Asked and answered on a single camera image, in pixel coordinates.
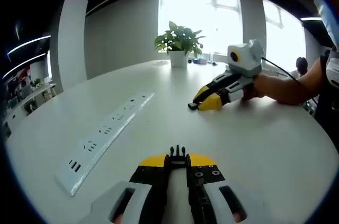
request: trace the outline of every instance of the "black cable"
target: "black cable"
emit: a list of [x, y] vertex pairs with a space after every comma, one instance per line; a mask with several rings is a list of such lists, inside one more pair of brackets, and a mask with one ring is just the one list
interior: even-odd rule
[[[305, 85], [303, 85], [301, 82], [299, 82], [298, 80], [296, 80], [289, 72], [287, 72], [286, 70], [284, 70], [283, 68], [281, 68], [280, 66], [276, 65], [275, 63], [267, 60], [265, 57], [261, 57], [261, 59], [263, 59], [264, 61], [268, 61], [269, 63], [271, 63], [272, 65], [274, 65], [276, 68], [280, 69], [281, 71], [285, 72], [287, 75], [289, 75], [290, 78], [292, 78], [294, 81], [298, 82], [299, 85], [301, 85], [304, 89], [306, 89], [310, 94], [313, 94]], [[314, 98], [311, 98], [317, 105], [318, 102], [316, 102], [316, 100]]]

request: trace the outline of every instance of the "electrical outlet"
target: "electrical outlet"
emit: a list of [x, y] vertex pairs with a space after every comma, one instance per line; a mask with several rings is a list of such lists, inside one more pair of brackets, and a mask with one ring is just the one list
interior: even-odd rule
[[75, 195], [100, 157], [153, 95], [137, 94], [129, 98], [78, 143], [56, 173], [56, 180], [67, 194]]

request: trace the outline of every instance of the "green leaves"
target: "green leaves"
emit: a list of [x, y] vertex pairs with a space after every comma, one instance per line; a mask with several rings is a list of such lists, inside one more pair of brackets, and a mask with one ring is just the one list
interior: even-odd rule
[[204, 38], [204, 36], [197, 37], [197, 34], [201, 33], [202, 30], [193, 32], [190, 28], [177, 26], [172, 21], [168, 23], [168, 26], [169, 30], [154, 40], [155, 50], [164, 50], [167, 54], [171, 50], [184, 50], [185, 54], [193, 52], [195, 57], [202, 54], [200, 48], [203, 48], [203, 44], [199, 43], [198, 39]]

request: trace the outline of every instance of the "screw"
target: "screw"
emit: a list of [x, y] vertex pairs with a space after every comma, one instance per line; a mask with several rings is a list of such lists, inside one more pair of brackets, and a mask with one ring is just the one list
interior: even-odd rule
[[203, 177], [203, 174], [201, 172], [197, 172], [194, 174], [196, 177]]

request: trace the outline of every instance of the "white flower pot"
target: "white flower pot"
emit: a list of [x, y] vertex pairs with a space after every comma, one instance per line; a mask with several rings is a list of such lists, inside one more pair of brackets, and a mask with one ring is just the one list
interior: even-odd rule
[[169, 57], [171, 58], [172, 68], [186, 68], [188, 54], [185, 55], [185, 51], [170, 51]]

